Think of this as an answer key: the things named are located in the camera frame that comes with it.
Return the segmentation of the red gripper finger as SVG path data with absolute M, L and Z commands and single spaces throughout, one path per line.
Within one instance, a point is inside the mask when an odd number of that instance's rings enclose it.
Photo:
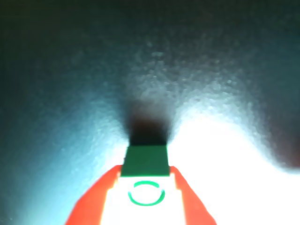
M 100 224 L 107 191 L 115 184 L 121 168 L 121 165 L 114 166 L 80 197 L 66 221 L 67 225 Z
M 189 186 L 186 179 L 175 166 L 170 166 L 175 176 L 177 189 L 182 193 L 185 221 L 187 225 L 216 225 L 215 219 L 207 211 L 203 202 Z

